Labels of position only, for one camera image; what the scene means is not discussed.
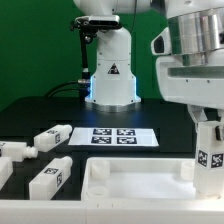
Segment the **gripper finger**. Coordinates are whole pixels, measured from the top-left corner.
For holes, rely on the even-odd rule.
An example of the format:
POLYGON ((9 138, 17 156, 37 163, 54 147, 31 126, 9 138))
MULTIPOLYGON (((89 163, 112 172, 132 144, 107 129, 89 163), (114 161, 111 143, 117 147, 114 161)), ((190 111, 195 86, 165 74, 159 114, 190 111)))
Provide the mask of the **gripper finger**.
POLYGON ((216 139, 218 141, 224 141, 224 111, 219 111, 218 116, 220 120, 215 128, 216 139))
POLYGON ((204 107, 196 106, 196 105, 188 105, 187 106, 188 113, 194 122, 195 132, 198 132, 198 126, 201 122, 207 121, 207 116, 204 111, 204 107))

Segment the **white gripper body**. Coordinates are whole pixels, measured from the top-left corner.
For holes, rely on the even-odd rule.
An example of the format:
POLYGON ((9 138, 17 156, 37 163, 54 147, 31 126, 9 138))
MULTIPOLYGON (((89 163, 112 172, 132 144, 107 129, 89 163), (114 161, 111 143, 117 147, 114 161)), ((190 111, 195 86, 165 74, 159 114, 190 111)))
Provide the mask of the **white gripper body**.
POLYGON ((211 54, 207 65, 193 67, 185 67, 180 57, 159 57, 156 74, 166 101, 224 110, 223 54, 211 54))

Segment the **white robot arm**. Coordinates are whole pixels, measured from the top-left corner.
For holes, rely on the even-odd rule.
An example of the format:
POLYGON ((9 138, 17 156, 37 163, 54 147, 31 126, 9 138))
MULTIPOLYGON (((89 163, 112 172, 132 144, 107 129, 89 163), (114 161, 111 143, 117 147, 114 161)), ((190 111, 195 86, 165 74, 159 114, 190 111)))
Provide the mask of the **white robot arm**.
POLYGON ((201 131, 204 110, 214 108, 216 139, 224 141, 224 0, 73 0, 83 12, 75 19, 84 43, 97 40, 97 67, 85 102, 102 110, 136 105, 136 77, 131 72, 132 31, 122 14, 156 11, 167 25, 151 42, 164 100, 188 106, 201 131))

